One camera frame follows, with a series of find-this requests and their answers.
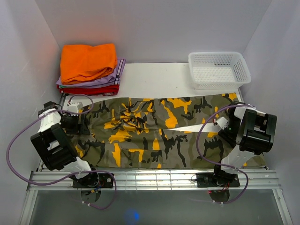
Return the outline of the camouflage trousers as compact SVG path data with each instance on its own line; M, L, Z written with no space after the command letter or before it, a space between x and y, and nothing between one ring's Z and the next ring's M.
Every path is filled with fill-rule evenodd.
M94 167L211 169L232 147L216 132L182 131L237 101L235 93L178 98L113 98L83 108L90 135L72 143Z

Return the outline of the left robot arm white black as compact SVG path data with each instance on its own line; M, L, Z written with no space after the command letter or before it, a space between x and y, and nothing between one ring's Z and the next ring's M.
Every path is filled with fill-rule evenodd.
M69 137L90 135L82 108L82 103L72 103L67 108L70 113L63 113L58 104L45 103L44 109L38 112L39 130L30 140L49 170L77 172L70 177L72 180L84 187L95 188L100 184L99 175L91 171L95 169L92 165L81 159Z

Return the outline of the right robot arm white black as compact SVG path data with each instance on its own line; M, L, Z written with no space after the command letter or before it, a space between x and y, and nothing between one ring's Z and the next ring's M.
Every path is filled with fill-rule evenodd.
M237 180L237 170L249 159L271 150L277 125L276 115L241 102L230 104L226 114L228 118L219 118L216 124L221 127L218 135L232 151L214 166L211 179L217 186L228 186Z

